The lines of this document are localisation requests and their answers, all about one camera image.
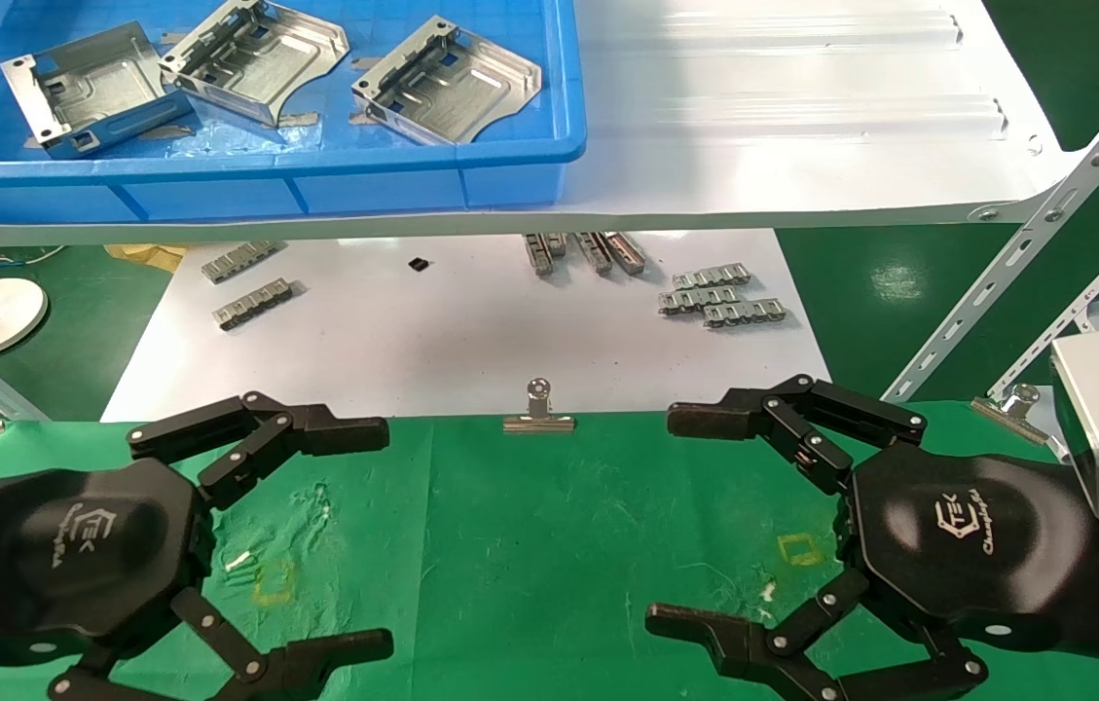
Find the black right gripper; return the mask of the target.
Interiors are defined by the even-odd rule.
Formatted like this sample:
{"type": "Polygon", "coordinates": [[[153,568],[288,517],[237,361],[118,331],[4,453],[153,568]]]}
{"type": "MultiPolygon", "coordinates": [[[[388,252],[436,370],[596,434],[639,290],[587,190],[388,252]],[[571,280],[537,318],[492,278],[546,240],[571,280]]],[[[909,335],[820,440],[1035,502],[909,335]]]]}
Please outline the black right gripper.
{"type": "Polygon", "coordinates": [[[926,418],[811,376],[732,387],[717,403],[674,403],[668,431],[763,439],[825,496],[850,493],[855,556],[869,575],[844,570],[775,627],[712,609],[647,609],[650,634],[700,645],[723,678],[770,687],[784,700],[959,700],[989,670],[958,636],[1066,642],[1064,599],[1097,522],[1065,467],[933,456],[913,447],[926,418]],[[911,445],[855,470],[826,430],[878,449],[911,445]],[[870,593],[875,613],[901,633],[914,628],[929,657],[834,678],[807,652],[870,593]]]}

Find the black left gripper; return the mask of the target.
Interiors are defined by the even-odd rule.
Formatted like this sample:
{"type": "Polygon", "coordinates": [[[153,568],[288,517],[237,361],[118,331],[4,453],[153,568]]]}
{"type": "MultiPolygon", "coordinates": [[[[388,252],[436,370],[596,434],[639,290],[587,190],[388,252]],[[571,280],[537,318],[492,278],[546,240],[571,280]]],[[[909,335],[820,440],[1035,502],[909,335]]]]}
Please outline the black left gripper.
{"type": "Polygon", "coordinates": [[[212,700],[317,700],[341,667],[392,656],[392,633],[257,650],[195,589],[217,541],[209,507],[237,504],[297,454],[348,456],[389,444],[385,418],[340,419],[325,404],[247,393],[132,430],[138,461],[121,469],[1,478],[0,667],[85,653],[56,676],[51,700],[166,700],[109,675],[118,656],[149,649],[179,617],[232,670],[212,700]],[[198,489],[167,465],[220,448],[224,456],[199,472],[198,489]]]}

